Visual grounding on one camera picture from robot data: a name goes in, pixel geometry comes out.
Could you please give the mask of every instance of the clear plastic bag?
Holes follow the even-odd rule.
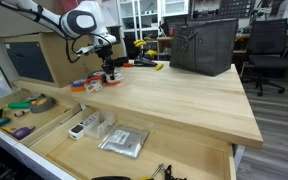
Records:
[[[149,131],[119,125],[104,138],[99,148],[137,158]]]

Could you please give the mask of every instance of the white cabinet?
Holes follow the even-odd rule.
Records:
[[[162,0],[162,16],[185,15],[189,12],[189,0]]]
[[[157,37],[161,20],[158,0],[118,0],[123,37]]]

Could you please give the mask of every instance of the gray floor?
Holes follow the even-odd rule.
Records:
[[[285,94],[265,86],[263,97],[257,96],[254,84],[244,84],[264,145],[261,150],[246,148],[238,180],[288,180],[288,83],[279,84],[286,87]]]

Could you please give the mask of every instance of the small plastic box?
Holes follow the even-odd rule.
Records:
[[[102,138],[115,124],[114,113],[96,111],[83,121],[84,133],[91,138]]]

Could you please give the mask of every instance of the wooden table top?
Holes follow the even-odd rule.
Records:
[[[122,68],[124,79],[102,91],[72,93],[25,81],[18,87],[53,92],[80,103],[179,128],[188,132],[260,148],[263,139],[235,66],[216,77],[173,68]]]

